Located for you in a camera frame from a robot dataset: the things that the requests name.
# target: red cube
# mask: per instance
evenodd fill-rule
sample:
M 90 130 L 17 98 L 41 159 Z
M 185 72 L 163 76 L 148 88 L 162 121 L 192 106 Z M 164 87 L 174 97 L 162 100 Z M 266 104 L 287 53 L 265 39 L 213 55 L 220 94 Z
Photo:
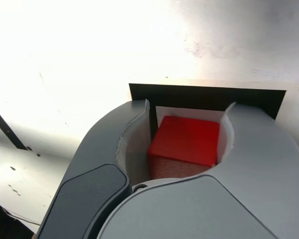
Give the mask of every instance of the red cube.
M 219 123 L 165 116 L 148 151 L 152 179 L 187 177 L 216 165 Z

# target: white surface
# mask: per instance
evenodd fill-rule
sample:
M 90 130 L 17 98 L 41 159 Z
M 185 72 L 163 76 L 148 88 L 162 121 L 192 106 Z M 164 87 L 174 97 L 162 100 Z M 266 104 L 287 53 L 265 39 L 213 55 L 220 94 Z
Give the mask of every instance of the white surface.
M 156 106 L 156 115 L 157 115 L 157 123 L 159 127 L 161 121 L 165 116 L 177 116 L 177 117 L 207 120 L 207 121 L 220 123 L 220 120 L 224 115 L 224 112 Z
M 130 82 L 288 90 L 299 144 L 299 0 L 0 1 L 0 114 L 25 146 L 72 158 Z
M 0 205 L 40 224 L 69 163 L 64 158 L 37 157 L 33 152 L 0 146 Z

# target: black rectangular panel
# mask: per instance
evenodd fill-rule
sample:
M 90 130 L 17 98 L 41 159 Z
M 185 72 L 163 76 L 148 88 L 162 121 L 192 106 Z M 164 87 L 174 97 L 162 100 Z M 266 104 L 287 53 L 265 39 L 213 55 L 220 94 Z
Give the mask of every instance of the black rectangular panel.
M 151 136 L 157 131 L 156 106 L 225 111 L 233 103 L 261 108 L 276 119 L 284 90 L 130 84 L 133 101 L 149 100 Z

